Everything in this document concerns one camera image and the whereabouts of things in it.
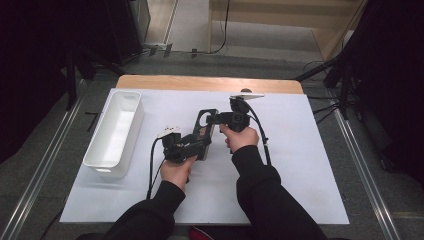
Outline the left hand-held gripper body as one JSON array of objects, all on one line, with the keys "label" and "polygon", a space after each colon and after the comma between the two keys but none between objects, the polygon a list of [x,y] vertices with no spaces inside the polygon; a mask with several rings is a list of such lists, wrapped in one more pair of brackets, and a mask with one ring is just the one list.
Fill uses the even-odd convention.
[{"label": "left hand-held gripper body", "polygon": [[166,160],[182,164],[190,158],[197,159],[198,147],[193,134],[182,136],[179,127],[166,127],[157,137],[162,141]]}]

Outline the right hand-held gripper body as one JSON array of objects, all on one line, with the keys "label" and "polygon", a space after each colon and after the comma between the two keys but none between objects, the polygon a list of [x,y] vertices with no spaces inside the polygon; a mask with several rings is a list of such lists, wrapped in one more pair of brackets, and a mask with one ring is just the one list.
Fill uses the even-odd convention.
[{"label": "right hand-held gripper body", "polygon": [[250,126],[250,120],[259,122],[248,100],[261,98],[263,94],[240,93],[232,94],[229,98],[231,112],[222,112],[218,115],[218,123],[227,125],[232,131],[242,132]]}]

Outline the white plastic bin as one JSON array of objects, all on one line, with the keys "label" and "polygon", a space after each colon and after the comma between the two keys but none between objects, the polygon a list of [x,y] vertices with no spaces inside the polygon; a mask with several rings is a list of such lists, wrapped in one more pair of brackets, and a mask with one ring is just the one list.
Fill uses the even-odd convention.
[{"label": "white plastic bin", "polygon": [[83,158],[105,177],[123,177],[129,168],[144,116],[141,94],[112,89]]}]

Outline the person's right hand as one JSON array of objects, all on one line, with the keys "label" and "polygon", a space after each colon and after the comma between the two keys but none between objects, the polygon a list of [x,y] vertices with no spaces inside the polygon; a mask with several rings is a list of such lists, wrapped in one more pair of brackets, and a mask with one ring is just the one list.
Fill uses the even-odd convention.
[{"label": "person's right hand", "polygon": [[226,136],[225,143],[227,147],[233,153],[245,146],[256,146],[259,142],[259,136],[257,134],[257,131],[253,128],[246,127],[241,132],[235,132],[224,124],[221,124],[219,128],[220,132]]}]

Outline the person's left hand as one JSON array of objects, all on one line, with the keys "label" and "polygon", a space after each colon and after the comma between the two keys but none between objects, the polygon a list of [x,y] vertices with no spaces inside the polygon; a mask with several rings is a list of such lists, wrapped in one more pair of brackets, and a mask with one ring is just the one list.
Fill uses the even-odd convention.
[{"label": "person's left hand", "polygon": [[166,160],[160,170],[161,179],[163,181],[170,182],[182,191],[185,191],[187,180],[191,173],[192,166],[196,160],[196,156],[187,158],[181,164]]}]

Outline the wooden table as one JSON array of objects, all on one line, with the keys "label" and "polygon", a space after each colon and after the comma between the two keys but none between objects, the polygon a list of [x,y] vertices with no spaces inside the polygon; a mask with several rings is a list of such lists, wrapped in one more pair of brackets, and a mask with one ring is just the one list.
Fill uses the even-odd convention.
[{"label": "wooden table", "polygon": [[295,80],[230,77],[123,75],[118,79],[116,87],[127,89],[226,92],[240,92],[242,89],[249,89],[253,93],[303,94],[301,84]]}]

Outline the white table mat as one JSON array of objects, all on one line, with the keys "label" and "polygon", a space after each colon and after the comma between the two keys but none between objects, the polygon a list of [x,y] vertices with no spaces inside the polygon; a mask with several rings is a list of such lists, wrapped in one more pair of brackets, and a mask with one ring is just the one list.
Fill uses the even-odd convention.
[{"label": "white table mat", "polygon": [[[64,223],[114,222],[145,199],[148,177],[163,158],[158,133],[177,126],[184,134],[202,109],[227,112],[227,92],[144,90],[144,118],[127,174],[102,177],[81,166],[61,216]],[[345,224],[348,216],[308,99],[303,94],[267,93],[250,101],[268,139],[267,153],[285,189],[319,224]],[[238,205],[238,173],[224,135],[215,132],[207,158],[194,164],[186,197],[175,213],[179,225],[244,225]]]}]

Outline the red cloth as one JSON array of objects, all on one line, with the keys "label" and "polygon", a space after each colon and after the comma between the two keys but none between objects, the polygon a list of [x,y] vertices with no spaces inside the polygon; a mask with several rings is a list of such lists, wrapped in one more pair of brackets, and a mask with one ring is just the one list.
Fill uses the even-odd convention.
[{"label": "red cloth", "polygon": [[189,240],[214,240],[204,231],[198,229],[197,227],[192,226],[189,229]]}]

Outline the black tripod leg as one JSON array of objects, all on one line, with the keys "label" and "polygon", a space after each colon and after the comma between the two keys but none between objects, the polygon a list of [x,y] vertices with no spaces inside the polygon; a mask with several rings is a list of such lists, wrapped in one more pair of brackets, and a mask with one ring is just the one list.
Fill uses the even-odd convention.
[{"label": "black tripod leg", "polygon": [[304,71],[301,75],[295,77],[295,80],[298,82],[303,82],[304,80],[307,80],[316,74],[325,72],[326,70],[331,69],[336,61],[337,61],[337,58],[332,58],[328,61],[318,61],[318,65],[316,67],[308,71]]}]

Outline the light wooden platform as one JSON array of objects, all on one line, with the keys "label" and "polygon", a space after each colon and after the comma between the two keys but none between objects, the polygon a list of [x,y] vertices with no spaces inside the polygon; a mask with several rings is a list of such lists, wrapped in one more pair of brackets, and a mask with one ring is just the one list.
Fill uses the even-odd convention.
[{"label": "light wooden platform", "polygon": [[212,22],[311,28],[321,56],[329,60],[362,16],[368,0],[208,0],[208,49]]}]

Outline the black curtain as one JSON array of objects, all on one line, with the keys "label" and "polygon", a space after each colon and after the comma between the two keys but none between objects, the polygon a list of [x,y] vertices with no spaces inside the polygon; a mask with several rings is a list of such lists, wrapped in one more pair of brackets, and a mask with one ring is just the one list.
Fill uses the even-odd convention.
[{"label": "black curtain", "polygon": [[0,0],[0,164],[16,154],[64,94],[76,99],[74,65],[95,70],[83,54],[95,0]]},{"label": "black curtain", "polygon": [[424,188],[424,0],[368,0],[350,63],[384,166]]}]

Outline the aluminium floor rail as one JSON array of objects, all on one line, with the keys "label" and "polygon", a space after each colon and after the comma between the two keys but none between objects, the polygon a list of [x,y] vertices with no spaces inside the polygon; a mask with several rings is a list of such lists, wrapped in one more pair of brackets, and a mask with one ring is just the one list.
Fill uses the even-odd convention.
[{"label": "aluminium floor rail", "polygon": [[54,164],[62,143],[80,108],[82,98],[78,97],[71,108],[61,116],[60,124],[55,128],[54,135],[50,138],[43,156],[37,164],[37,168],[31,175],[31,179],[19,196],[16,205],[11,212],[4,229],[0,231],[0,240],[16,240],[35,201],[41,191],[42,185]]},{"label": "aluminium floor rail", "polygon": [[335,112],[335,118],[337,119],[337,123],[348,146],[358,175],[364,186],[368,199],[370,200],[374,215],[380,225],[385,239],[402,240],[394,223],[393,217],[368,167],[358,141],[355,138],[349,121],[344,119],[342,113],[339,110]]}]

